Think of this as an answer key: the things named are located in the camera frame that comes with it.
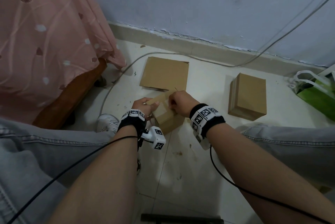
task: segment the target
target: tiled floor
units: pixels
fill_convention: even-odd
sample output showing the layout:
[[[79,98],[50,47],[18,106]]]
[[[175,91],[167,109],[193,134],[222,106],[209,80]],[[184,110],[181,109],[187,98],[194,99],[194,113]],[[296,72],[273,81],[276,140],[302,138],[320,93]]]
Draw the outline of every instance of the tiled floor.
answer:
[[[128,64],[147,52],[166,52],[148,46],[140,48],[140,44],[127,41],[118,41],[118,46]],[[218,109],[232,127],[250,123],[227,114],[229,84],[240,72],[266,79],[268,113],[257,122],[291,127],[329,125],[324,115],[295,96],[281,76],[246,68],[222,67],[180,55],[153,56],[189,61],[187,91],[200,102]],[[139,86],[146,59],[137,61],[114,86],[103,113],[121,117],[134,100],[160,94]],[[108,66],[103,76],[111,82],[117,74],[113,66]],[[94,130],[106,93],[107,89],[93,87],[76,109],[76,123],[67,129]],[[188,123],[168,134],[166,140],[166,146],[160,151],[151,149],[146,143],[139,151],[142,170],[137,179],[134,223],[140,223],[141,213],[220,216],[227,223],[261,223],[241,193],[215,171],[209,151],[201,148]],[[223,174],[229,177],[216,154],[213,157]]]

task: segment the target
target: pink bedsheet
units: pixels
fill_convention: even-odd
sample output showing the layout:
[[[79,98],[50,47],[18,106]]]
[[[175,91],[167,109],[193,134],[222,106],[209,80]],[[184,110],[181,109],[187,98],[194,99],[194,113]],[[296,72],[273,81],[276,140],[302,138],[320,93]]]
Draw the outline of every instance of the pink bedsheet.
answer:
[[[98,57],[126,65],[95,0],[0,2],[0,116],[32,123]]]

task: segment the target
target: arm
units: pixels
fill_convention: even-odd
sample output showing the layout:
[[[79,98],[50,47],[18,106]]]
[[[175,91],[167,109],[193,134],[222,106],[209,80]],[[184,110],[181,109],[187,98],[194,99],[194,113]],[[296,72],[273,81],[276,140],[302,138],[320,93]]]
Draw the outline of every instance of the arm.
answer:
[[[185,91],[170,96],[169,104],[188,117],[199,104]],[[226,123],[206,135],[234,182],[251,192],[275,199],[335,223],[335,206],[282,162]],[[290,209],[242,192],[264,223],[318,223]]]
[[[137,100],[132,108],[140,109],[147,117],[158,106],[143,105],[148,100]],[[135,127],[122,127],[112,140],[125,136],[137,136]],[[137,138],[125,138],[107,146],[73,183],[49,224],[130,223],[136,168]]]

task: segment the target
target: gray jeans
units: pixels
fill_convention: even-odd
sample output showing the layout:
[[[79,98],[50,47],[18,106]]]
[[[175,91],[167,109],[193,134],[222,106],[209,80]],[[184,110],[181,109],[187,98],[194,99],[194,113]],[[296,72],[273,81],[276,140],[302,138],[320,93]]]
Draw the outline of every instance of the gray jeans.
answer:
[[[334,187],[335,127],[303,129],[256,126],[244,135],[300,175]],[[107,143],[108,132],[46,130],[0,119],[0,223],[13,215],[45,184],[78,159]],[[47,188],[16,223],[44,223],[66,187],[95,158],[86,159]]]

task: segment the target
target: white wall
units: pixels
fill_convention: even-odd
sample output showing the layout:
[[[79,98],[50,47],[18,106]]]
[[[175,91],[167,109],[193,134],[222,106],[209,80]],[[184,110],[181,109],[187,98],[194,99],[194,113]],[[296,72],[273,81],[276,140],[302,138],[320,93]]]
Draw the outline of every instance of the white wall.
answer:
[[[286,33],[322,1],[98,0],[110,21],[250,50],[258,50],[274,35]],[[332,65],[334,38],[335,0],[330,0],[271,48],[270,53],[316,65]]]

